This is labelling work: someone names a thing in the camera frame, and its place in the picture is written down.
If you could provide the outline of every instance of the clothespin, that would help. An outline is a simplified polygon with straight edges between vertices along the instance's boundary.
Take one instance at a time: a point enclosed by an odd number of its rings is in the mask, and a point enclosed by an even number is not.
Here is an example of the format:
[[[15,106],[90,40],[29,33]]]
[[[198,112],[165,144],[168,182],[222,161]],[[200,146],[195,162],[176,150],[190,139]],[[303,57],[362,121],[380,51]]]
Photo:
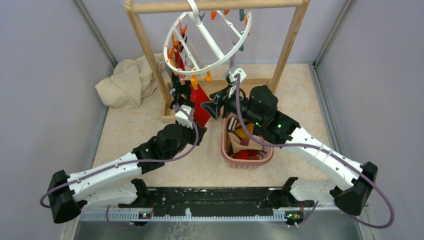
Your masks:
[[[241,21],[243,21],[245,19],[245,10],[244,9],[240,9],[238,10],[238,19]]]
[[[174,32],[172,32],[172,47],[173,47],[174,49],[177,49],[178,44],[180,44],[180,41],[179,41],[179,40],[176,40],[176,41],[175,41]]]
[[[179,83],[181,85],[185,85],[186,84],[186,75],[179,75]]]
[[[181,19],[178,19],[178,24],[179,24],[179,33],[182,35],[184,35],[187,31],[187,24],[185,25],[184,28],[181,27]]]
[[[205,17],[206,12],[203,13],[203,15],[199,15],[200,21],[203,20],[203,18]]]
[[[172,59],[171,59],[171,58],[168,58],[166,61],[167,61],[168,63],[171,63],[171,65],[172,65],[174,68],[176,68],[175,63],[174,63],[174,61],[172,61]],[[177,73],[176,71],[172,70],[172,72],[173,72],[173,74],[174,74],[174,75],[178,76],[178,73]]]
[[[175,54],[175,48],[174,48],[174,47],[172,47],[172,48],[171,48],[171,52],[170,52],[169,50],[170,50],[169,46],[168,46],[168,45],[166,45],[166,52],[168,53],[168,59],[170,60],[170,59],[172,59],[172,58],[174,57],[174,54]]]
[[[249,15],[247,15],[244,20],[244,30],[246,30],[246,27],[248,26],[248,19],[249,19]]]
[[[244,46],[245,44],[243,43],[241,46],[240,46],[240,48],[238,49],[238,50],[240,50],[240,52],[243,52],[244,50],[245,50],[245,46]]]
[[[217,17],[217,11],[210,11],[210,19],[215,20]]]
[[[207,76],[202,76],[201,78],[203,79],[203,80],[205,80],[206,82],[208,82],[208,83],[210,83],[210,82],[212,82],[212,76],[211,76],[211,72],[210,71],[207,71]]]
[[[192,75],[190,79],[191,85],[193,86],[194,90],[198,89],[198,76]]]

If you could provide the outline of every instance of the crumpled beige towel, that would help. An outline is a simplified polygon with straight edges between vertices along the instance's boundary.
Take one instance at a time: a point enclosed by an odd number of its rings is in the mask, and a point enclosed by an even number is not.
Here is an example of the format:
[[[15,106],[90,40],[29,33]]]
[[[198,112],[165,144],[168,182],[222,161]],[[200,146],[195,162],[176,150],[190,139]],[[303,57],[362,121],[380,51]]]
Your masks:
[[[154,57],[159,69],[164,71],[164,55],[155,53]],[[113,70],[113,75],[101,80],[95,89],[103,104],[108,107],[138,108],[142,98],[151,95],[157,87],[158,83],[144,55],[136,60],[122,60]]]

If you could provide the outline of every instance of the wooden drying rack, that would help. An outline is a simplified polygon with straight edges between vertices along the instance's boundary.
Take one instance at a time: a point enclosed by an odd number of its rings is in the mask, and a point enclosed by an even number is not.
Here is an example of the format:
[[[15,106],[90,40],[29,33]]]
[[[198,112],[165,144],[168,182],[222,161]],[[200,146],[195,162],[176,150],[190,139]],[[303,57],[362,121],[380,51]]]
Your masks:
[[[282,46],[280,56],[272,78],[246,78],[243,81],[243,90],[246,94],[250,90],[259,85],[268,85],[269,89],[274,93],[277,85],[283,74],[284,67],[286,66],[287,59],[289,58],[290,51],[295,43],[296,36],[298,35],[299,28],[301,27],[302,20],[308,8],[310,0],[202,0],[196,1],[199,11],[213,11],[213,10],[238,10],[238,9],[267,9],[267,8],[295,8],[293,17],[291,19],[290,27]],[[125,0],[125,10],[134,28],[135,35],[140,42],[141,48],[144,51],[146,59],[150,68],[152,69],[153,76],[157,80],[159,88],[163,95],[162,104],[162,122],[173,123],[175,121],[174,115],[169,108],[172,102],[170,95],[170,83],[165,82],[162,77],[162,72],[156,62],[152,46],[150,45],[149,37],[142,24],[139,14],[158,14],[158,13],[177,13],[177,12],[190,12],[192,8],[187,1],[177,2],[156,2],[156,3],[134,3],[133,0]],[[223,89],[227,86],[225,79],[214,79],[207,84],[200,83],[203,90],[207,95]]]

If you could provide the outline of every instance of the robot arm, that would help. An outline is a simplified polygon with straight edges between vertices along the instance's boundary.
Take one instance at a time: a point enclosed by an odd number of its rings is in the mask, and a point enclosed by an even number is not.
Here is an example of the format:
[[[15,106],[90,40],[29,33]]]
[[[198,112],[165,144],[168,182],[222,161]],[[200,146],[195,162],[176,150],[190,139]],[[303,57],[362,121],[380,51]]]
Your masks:
[[[335,203],[345,212],[358,216],[373,188],[358,174],[337,161],[333,155],[344,159],[373,182],[376,179],[377,166],[371,162],[360,164],[350,160],[318,141],[297,121],[277,110],[278,99],[266,85],[254,87],[250,91],[249,98],[236,96],[234,94],[236,82],[241,83],[246,77],[246,73],[240,67],[232,67],[225,76],[228,86],[211,94],[212,100],[202,103],[201,106],[217,120],[222,107],[223,118],[230,113],[237,114],[236,98],[239,98],[241,115],[245,121],[255,124],[253,129],[255,135],[262,136],[265,141],[273,145],[292,145],[285,147],[330,178],[326,181],[291,178],[286,182],[284,191],[289,190],[297,201]],[[302,144],[313,145],[315,148],[305,147]]]
[[[181,109],[193,117],[193,108],[182,105]],[[145,206],[149,191],[143,180],[134,179],[131,183],[110,186],[120,180],[136,178],[164,166],[164,160],[172,159],[187,144],[195,144],[195,129],[198,131],[197,145],[199,145],[207,129],[200,127],[197,122],[193,125],[187,115],[178,111],[175,114],[175,123],[166,125],[149,141],[112,162],[69,175],[64,170],[53,174],[49,191],[62,184],[73,183],[48,195],[53,221],[64,223],[77,217],[82,209],[112,204],[124,207]]]

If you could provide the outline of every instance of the plastic laundry basket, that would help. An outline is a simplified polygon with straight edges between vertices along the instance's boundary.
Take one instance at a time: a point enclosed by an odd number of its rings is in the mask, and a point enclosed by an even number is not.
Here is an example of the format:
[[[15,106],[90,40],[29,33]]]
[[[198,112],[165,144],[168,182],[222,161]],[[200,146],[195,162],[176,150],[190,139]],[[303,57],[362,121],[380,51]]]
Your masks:
[[[231,141],[227,134],[227,122],[230,118],[237,118],[234,114],[229,115],[222,121],[222,140],[221,153],[224,159],[229,163],[229,166],[236,169],[257,169],[259,166],[267,164],[274,155],[272,147],[264,147],[265,157],[262,159],[236,159],[228,156],[227,150],[230,148]]]

